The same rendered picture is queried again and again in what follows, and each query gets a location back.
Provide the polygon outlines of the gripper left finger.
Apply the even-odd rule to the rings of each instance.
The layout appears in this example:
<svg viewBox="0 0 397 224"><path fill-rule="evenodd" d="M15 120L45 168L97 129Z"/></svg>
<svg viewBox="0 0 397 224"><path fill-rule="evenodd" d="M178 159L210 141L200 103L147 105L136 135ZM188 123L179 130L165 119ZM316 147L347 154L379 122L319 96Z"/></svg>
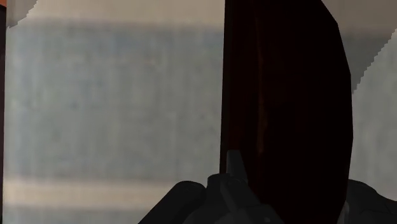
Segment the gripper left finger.
<svg viewBox="0 0 397 224"><path fill-rule="evenodd" d="M283 224L268 204L262 204L247 184L239 150L229 150L226 173L213 174L207 185L180 181L139 224Z"/></svg>

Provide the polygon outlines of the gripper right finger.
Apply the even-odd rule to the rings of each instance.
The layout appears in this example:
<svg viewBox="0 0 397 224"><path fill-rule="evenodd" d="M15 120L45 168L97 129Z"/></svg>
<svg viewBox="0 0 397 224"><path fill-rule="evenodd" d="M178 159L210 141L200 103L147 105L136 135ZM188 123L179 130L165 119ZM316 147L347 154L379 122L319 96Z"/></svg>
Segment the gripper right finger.
<svg viewBox="0 0 397 224"><path fill-rule="evenodd" d="M337 224L397 224L397 201L364 182L349 179Z"/></svg>

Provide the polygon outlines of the tall dark red object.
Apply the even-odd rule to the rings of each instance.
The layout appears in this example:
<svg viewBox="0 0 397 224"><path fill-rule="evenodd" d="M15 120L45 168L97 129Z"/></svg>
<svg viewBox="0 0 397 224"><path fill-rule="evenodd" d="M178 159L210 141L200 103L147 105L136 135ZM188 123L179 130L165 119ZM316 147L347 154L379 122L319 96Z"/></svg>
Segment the tall dark red object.
<svg viewBox="0 0 397 224"><path fill-rule="evenodd" d="M352 152L351 74L322 0L225 0L220 172L285 224L337 224Z"/></svg>

